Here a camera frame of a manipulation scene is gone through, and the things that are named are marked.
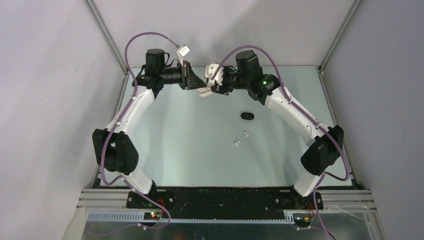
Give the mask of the white earbud charging case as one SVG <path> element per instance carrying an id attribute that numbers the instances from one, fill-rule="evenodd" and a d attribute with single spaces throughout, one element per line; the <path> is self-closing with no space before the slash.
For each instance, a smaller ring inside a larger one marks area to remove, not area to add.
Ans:
<path id="1" fill-rule="evenodd" d="M 199 92 L 200 97 L 202 97 L 202 98 L 208 97 L 208 96 L 210 96 L 214 93 L 211 87 L 200 88 L 198 90 L 198 92 Z"/>

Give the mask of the black earbud charging case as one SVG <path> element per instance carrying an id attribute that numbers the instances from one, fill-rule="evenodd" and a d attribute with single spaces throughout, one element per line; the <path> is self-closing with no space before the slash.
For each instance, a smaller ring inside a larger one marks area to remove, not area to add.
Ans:
<path id="1" fill-rule="evenodd" d="M 251 112 L 242 112 L 240 117 L 242 120 L 252 121 L 255 118 L 255 115 Z"/>

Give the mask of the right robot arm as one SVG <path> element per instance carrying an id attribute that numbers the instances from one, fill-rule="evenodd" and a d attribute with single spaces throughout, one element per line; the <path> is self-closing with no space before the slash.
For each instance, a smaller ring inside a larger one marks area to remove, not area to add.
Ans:
<path id="1" fill-rule="evenodd" d="M 212 93 L 227 95 L 246 90 L 261 105 L 275 111 L 300 136 L 308 147 L 301 156 L 303 171 L 293 188 L 291 204 L 304 209 L 311 202 L 310 194 L 319 186 L 328 167 L 343 156 L 344 130 L 319 120 L 283 86 L 278 73 L 265 73 L 253 50 L 238 52 L 236 67 L 212 63 L 204 76 Z"/>

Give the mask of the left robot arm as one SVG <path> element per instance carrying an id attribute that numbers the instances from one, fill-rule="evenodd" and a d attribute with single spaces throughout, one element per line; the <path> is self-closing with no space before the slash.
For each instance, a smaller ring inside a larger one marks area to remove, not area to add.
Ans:
<path id="1" fill-rule="evenodd" d="M 206 87 L 191 64 L 183 57 L 190 51 L 187 45 L 180 47 L 176 54 L 176 66 L 165 60 L 169 53 L 153 48 L 145 54 L 145 64 L 134 78 L 133 90 L 125 106 L 103 129 L 95 129 L 92 134 L 94 152 L 100 173 L 115 174 L 113 180 L 103 179 L 106 186 L 117 180 L 123 180 L 132 191 L 140 192 L 138 201 L 145 208 L 153 208 L 158 202 L 158 194 L 151 190 L 154 181 L 147 177 L 139 162 L 139 149 L 132 141 L 137 124 L 147 108 L 157 98 L 165 85 L 179 85 L 183 90 L 195 90 Z"/>

